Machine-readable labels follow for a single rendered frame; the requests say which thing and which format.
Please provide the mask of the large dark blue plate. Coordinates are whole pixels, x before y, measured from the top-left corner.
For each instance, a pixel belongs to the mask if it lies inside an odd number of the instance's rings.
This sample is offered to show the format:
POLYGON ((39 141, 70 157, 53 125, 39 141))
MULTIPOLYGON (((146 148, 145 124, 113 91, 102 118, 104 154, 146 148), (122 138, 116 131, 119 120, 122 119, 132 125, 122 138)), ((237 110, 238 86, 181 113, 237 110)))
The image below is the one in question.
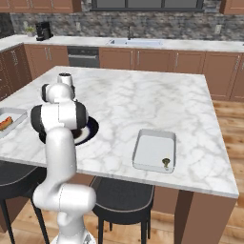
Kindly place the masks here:
POLYGON ((74 147, 92 139, 98 133, 99 125, 93 118, 81 119, 81 124, 76 118, 41 118, 39 137, 48 146, 59 148, 74 147))

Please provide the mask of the white tupperware container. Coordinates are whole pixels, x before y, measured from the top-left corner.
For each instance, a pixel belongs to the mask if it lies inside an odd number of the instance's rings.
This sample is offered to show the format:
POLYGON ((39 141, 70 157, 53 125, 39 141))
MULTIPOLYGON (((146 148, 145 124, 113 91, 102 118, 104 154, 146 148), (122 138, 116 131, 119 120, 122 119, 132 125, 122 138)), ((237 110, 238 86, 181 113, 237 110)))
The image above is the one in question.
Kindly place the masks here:
POLYGON ((132 154, 132 165, 138 170, 172 173, 176 159, 176 135, 174 132, 141 129, 132 154), (169 158, 168 168, 162 159, 169 158))
POLYGON ((15 108, 0 108, 0 122, 5 120, 8 116, 11 117, 12 123, 4 130, 0 131, 0 139, 5 137, 13 129, 15 129, 20 123, 22 123, 27 117, 27 111, 23 109, 15 108))

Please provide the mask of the orange cooked food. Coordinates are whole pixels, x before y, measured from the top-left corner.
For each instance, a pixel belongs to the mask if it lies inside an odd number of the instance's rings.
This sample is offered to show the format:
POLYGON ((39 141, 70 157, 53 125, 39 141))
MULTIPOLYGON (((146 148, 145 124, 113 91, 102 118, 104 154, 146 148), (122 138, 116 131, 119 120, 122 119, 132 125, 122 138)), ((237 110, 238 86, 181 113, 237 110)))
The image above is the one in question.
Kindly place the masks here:
POLYGON ((3 131, 5 128, 7 128, 12 123, 12 118, 8 116, 5 120, 0 122, 0 131, 3 131))

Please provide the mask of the black dishwasher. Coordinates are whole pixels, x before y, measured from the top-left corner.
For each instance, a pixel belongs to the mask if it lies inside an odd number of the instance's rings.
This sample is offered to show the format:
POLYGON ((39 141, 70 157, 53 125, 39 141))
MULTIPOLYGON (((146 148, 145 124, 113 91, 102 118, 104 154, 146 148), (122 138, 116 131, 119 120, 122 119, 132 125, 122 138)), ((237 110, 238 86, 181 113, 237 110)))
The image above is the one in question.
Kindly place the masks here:
POLYGON ((99 49, 97 47, 67 46, 67 49, 71 67, 99 67, 99 49))

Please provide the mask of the black round stool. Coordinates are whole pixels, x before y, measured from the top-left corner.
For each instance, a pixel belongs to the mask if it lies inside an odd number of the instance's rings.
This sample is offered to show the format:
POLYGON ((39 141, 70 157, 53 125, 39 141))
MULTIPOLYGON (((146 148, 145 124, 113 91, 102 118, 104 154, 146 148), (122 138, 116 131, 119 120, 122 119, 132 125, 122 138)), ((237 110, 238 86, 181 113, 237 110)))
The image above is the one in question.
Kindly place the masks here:
POLYGON ((10 236, 11 244, 15 244, 10 224, 7 199, 23 196, 30 199, 37 216, 44 240, 50 244, 42 212, 32 200, 33 192, 47 176, 47 169, 25 164, 0 161, 0 208, 10 236))
POLYGON ((96 192, 92 209, 98 217, 98 244, 103 244, 104 222, 113 224, 141 224, 141 244, 151 238, 151 210, 154 185, 95 176, 90 186, 96 192))

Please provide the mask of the brown base cupboard run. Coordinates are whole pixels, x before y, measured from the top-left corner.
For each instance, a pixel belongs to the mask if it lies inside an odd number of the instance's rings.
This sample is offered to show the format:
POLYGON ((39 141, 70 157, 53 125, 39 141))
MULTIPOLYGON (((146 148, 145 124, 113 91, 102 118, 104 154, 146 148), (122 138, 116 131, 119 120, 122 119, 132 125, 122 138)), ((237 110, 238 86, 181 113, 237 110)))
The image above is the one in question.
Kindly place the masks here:
POLYGON ((212 99, 244 102, 244 52, 95 48, 100 68, 204 74, 212 99))

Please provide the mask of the steel sink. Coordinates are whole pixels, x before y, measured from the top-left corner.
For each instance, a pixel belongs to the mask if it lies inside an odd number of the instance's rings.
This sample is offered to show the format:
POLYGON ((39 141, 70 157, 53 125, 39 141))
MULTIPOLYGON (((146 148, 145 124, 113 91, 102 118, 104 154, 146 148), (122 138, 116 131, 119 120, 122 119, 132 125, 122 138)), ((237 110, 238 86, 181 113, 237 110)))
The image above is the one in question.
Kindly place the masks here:
POLYGON ((162 41, 160 40, 148 40, 148 39, 127 39, 127 38, 120 38, 120 39, 111 39, 107 45, 114 45, 114 46, 149 46, 149 47, 159 47, 162 46, 162 41))

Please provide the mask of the dark framed window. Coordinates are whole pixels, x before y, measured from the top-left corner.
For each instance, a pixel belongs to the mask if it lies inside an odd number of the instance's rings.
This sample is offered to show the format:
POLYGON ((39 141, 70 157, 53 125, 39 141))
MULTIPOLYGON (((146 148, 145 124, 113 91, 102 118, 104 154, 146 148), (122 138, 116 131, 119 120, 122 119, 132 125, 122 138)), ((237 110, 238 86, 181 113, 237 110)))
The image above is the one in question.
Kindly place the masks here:
POLYGON ((94 11, 203 11, 204 0, 91 0, 94 11))

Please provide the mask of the black coffee machine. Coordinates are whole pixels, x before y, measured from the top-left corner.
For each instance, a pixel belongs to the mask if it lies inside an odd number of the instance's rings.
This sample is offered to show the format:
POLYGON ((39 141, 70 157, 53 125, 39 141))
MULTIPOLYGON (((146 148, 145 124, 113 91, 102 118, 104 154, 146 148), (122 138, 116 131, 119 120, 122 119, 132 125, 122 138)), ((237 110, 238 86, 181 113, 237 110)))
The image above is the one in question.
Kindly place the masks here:
POLYGON ((53 34, 51 33, 51 26, 48 21, 36 23, 35 27, 37 33, 37 41, 44 41, 53 37, 53 34))

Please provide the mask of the brown side cupboard run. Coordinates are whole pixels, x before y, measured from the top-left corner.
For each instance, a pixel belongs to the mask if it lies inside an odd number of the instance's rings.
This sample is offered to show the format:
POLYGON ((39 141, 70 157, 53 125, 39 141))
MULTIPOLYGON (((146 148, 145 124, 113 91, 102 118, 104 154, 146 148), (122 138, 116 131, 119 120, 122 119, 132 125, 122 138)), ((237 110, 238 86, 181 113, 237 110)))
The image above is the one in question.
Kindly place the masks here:
POLYGON ((1 58, 11 93, 17 92, 32 81, 31 70, 23 44, 2 51, 1 58))

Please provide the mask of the brown wall cupboard run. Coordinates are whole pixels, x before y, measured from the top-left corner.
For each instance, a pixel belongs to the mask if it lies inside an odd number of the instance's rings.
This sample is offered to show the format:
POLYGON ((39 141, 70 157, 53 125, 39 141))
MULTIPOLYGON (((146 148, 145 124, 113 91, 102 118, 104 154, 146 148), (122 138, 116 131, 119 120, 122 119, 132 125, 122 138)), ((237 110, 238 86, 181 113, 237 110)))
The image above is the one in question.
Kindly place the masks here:
POLYGON ((0 0, 0 12, 74 13, 81 10, 81 0, 0 0))

